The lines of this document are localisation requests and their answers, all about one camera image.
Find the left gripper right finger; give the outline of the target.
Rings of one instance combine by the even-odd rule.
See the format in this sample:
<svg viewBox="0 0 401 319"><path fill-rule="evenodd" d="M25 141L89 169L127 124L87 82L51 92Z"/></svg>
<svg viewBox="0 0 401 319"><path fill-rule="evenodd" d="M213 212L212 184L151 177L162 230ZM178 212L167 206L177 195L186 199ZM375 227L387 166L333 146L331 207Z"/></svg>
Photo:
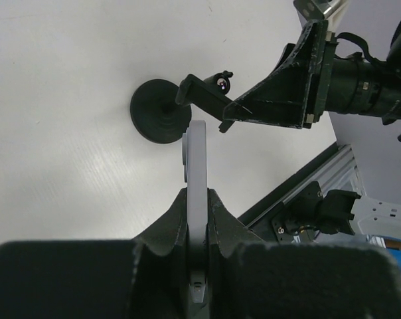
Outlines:
<svg viewBox="0 0 401 319"><path fill-rule="evenodd" d="M370 244L265 242L210 205L211 318L401 318L401 270Z"/></svg>

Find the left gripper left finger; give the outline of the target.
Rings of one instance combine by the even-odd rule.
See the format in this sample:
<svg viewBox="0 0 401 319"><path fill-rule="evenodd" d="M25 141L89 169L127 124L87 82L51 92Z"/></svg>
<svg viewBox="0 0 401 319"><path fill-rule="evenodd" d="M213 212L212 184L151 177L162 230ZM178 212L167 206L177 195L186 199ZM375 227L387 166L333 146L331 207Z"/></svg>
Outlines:
<svg viewBox="0 0 401 319"><path fill-rule="evenodd" d="M0 318L185 318L186 205L133 239L3 243Z"/></svg>

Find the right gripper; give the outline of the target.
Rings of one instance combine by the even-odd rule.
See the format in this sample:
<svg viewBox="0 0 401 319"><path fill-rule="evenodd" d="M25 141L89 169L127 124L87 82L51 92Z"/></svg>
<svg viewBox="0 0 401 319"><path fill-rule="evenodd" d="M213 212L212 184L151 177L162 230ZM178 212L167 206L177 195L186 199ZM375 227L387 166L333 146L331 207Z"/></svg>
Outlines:
<svg viewBox="0 0 401 319"><path fill-rule="evenodd" d="M271 73L224 108L226 120L311 128L325 111L337 40L327 20L306 23Z"/></svg>

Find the black smartphone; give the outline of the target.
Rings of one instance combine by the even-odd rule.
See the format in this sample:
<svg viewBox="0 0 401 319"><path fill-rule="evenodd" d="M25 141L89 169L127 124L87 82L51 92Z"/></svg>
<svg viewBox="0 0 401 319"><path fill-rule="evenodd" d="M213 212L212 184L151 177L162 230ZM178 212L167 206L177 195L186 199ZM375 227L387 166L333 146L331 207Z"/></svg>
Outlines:
<svg viewBox="0 0 401 319"><path fill-rule="evenodd" d="M208 187L206 123L192 120L183 134L182 155L187 183L187 266L189 271L188 318L204 306L206 290Z"/></svg>

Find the black phone stand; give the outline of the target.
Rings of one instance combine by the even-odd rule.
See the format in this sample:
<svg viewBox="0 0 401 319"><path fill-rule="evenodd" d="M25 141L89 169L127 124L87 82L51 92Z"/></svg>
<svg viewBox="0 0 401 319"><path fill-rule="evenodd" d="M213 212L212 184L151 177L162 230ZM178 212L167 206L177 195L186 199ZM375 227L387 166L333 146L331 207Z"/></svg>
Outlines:
<svg viewBox="0 0 401 319"><path fill-rule="evenodd" d="M168 80L153 79L143 83L131 97L129 112L136 130L150 142L170 144L180 140L192 120L191 106L195 105L218 121L219 132L225 133L233 125L223 112L231 103L233 73L223 71L204 80L187 75L180 85Z"/></svg>

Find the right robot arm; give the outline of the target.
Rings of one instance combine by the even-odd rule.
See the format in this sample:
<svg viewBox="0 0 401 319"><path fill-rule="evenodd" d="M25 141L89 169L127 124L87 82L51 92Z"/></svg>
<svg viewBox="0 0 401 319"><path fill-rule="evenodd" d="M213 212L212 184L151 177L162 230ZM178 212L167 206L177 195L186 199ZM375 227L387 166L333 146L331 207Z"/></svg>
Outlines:
<svg viewBox="0 0 401 319"><path fill-rule="evenodd" d="M306 20L299 40L288 44L274 70L229 103L227 120L285 128L310 128L326 112L401 120L401 22L385 60L373 57L367 42L336 33L346 1L295 1ZM290 242L302 233L372 235L401 241L401 205L354 191L321 194L317 181L297 190L258 219L264 239Z"/></svg>

